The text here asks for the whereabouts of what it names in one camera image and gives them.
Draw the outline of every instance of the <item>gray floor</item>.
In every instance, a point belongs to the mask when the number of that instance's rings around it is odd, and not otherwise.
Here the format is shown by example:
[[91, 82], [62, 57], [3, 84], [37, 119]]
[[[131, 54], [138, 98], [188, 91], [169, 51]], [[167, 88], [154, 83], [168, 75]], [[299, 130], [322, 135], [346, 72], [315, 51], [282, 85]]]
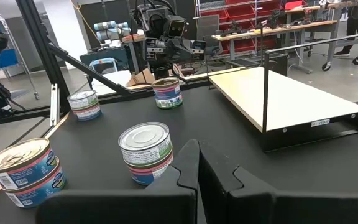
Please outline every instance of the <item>gray floor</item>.
[[[345, 36], [346, 23], [340, 25], [339, 35]], [[317, 38], [329, 38], [329, 34], [318, 34]], [[318, 45], [314, 47], [314, 53], [326, 54], [328, 45]], [[334, 59], [330, 71], [324, 72], [321, 66], [326, 62], [326, 58], [319, 54], [314, 54], [311, 58], [304, 55], [305, 66], [312, 68], [312, 74], [305, 74], [295, 68], [291, 68], [288, 75], [295, 80], [307, 85], [314, 86], [326, 92], [340, 96], [347, 100], [358, 102], [358, 66], [352, 64], [352, 59], [357, 56], [358, 45], [352, 48], [350, 60]], [[77, 91], [83, 87], [89, 88], [83, 73], [78, 70], [67, 71], [63, 69], [63, 75], [67, 82], [70, 92]], [[16, 101], [26, 108], [35, 106], [49, 105], [50, 103], [50, 82], [45, 72], [32, 74], [35, 87], [40, 95], [40, 100], [35, 100], [33, 90], [28, 78], [25, 75], [12, 77], [10, 80], [3, 80], [3, 84], [10, 90], [25, 89], [30, 92]], [[40, 121], [41, 118], [30, 119], [27, 121], [18, 121], [10, 124], [0, 125], [0, 150], [10, 145], [19, 136], [23, 135], [29, 128]], [[40, 136], [49, 127], [49, 120], [45, 120], [38, 128], [32, 131], [24, 139], [30, 139]]]
[[[74, 69], [68, 71], [62, 69], [63, 76], [65, 77], [68, 89], [70, 93], [74, 93], [79, 88], [83, 87], [86, 82], [86, 78], [83, 76], [83, 72]], [[33, 73], [32, 75], [35, 88], [37, 89], [40, 100], [36, 100], [33, 95], [33, 89], [30, 85], [30, 81], [25, 75], [18, 75], [11, 77], [10, 79], [3, 79], [1, 82], [9, 90], [25, 89], [30, 90], [26, 95], [19, 97], [15, 101], [25, 108], [33, 108], [37, 106], [44, 106], [50, 104], [50, 82], [45, 72]], [[41, 118], [28, 119], [24, 121], [17, 121], [14, 123], [0, 124], [0, 151], [5, 149], [8, 145], [12, 144], [17, 138], [21, 137], [27, 130], [37, 124]], [[36, 138], [41, 136], [49, 128], [49, 119], [46, 119], [40, 126], [35, 128], [30, 134], [28, 134], [24, 140]]]

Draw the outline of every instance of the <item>tuna can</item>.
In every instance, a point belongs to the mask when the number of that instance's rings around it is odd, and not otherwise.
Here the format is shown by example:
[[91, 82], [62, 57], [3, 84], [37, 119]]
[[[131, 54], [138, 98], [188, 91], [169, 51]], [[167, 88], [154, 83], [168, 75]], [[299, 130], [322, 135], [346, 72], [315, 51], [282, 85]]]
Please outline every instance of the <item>tuna can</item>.
[[20, 142], [0, 152], [0, 184], [7, 190], [31, 185], [56, 167], [48, 139]]
[[180, 106], [183, 97], [180, 91], [179, 79], [162, 78], [153, 83], [155, 102], [161, 109], [170, 109]]
[[119, 137], [118, 145], [124, 160], [133, 166], [154, 164], [172, 152], [168, 126], [158, 122], [129, 128]]
[[7, 196], [21, 208], [31, 208], [44, 202], [51, 194], [59, 192], [66, 184], [66, 178], [56, 157], [57, 166], [48, 176], [38, 182], [16, 190], [2, 188]]
[[149, 185], [155, 179], [159, 178], [167, 167], [172, 163], [173, 153], [171, 152], [162, 161], [156, 162], [149, 166], [133, 166], [128, 164], [132, 173], [132, 179], [138, 184]]
[[102, 113], [94, 90], [80, 91], [70, 95], [67, 99], [79, 121], [89, 121]]

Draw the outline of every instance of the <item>red storage bin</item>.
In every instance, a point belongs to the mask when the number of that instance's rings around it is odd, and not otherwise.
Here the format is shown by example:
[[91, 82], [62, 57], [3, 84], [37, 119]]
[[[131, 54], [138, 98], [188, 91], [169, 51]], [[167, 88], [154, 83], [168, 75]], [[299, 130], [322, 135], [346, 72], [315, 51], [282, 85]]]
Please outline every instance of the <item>red storage bin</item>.
[[[272, 49], [276, 47], [276, 40], [273, 37], [264, 37], [264, 49]], [[257, 38], [257, 48], [260, 49], [260, 37]]]
[[254, 0], [224, 0], [224, 1], [226, 2], [226, 4], [236, 4], [241, 2], [250, 2]]
[[212, 15], [219, 15], [219, 22], [227, 22], [229, 19], [229, 15], [225, 9], [218, 10], [218, 11], [206, 11], [201, 12], [201, 16], [212, 16]]
[[[226, 24], [226, 25], [220, 25], [219, 26], [219, 30], [221, 31], [225, 31], [228, 30], [231, 24]], [[255, 28], [253, 25], [253, 22], [239, 22], [239, 26], [241, 27], [241, 29], [249, 29], [249, 28]]]
[[229, 41], [222, 41], [221, 43], [222, 43], [222, 49], [223, 49], [222, 54], [230, 53], [230, 43], [229, 43]]
[[257, 16], [270, 16], [272, 15], [272, 12], [274, 9], [280, 9], [281, 5], [279, 2], [269, 2], [265, 4], [258, 4], [258, 8], [261, 8], [259, 10], [254, 9], [255, 12], [257, 12]]
[[235, 52], [255, 50], [255, 43], [252, 39], [234, 41]]
[[238, 21], [242, 19], [251, 19], [255, 17], [255, 11], [252, 6], [237, 6], [227, 9], [229, 21]]

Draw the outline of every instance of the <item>cardboard box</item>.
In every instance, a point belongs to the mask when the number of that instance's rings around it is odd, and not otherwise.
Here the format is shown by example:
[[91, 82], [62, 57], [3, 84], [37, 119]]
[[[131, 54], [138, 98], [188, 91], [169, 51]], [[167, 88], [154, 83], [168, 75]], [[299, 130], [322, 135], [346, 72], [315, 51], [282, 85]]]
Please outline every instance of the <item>cardboard box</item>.
[[143, 72], [146, 80], [144, 80], [143, 74], [140, 72], [139, 74], [133, 76], [131, 80], [129, 80], [127, 87], [133, 86], [137, 83], [153, 83], [155, 81], [154, 76], [151, 74], [148, 68], [143, 70]]

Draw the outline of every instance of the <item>white column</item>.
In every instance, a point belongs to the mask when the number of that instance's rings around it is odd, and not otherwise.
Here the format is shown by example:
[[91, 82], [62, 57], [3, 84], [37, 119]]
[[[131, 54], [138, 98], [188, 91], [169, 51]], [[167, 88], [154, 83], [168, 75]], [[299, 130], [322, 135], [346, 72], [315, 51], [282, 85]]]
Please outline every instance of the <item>white column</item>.
[[[47, 12], [52, 29], [55, 33], [57, 44], [66, 50], [72, 57], [80, 59], [80, 55], [86, 54], [86, 44], [81, 32], [80, 24], [76, 16], [75, 8], [70, 0], [42, 0]], [[74, 66], [66, 63], [67, 69]]]

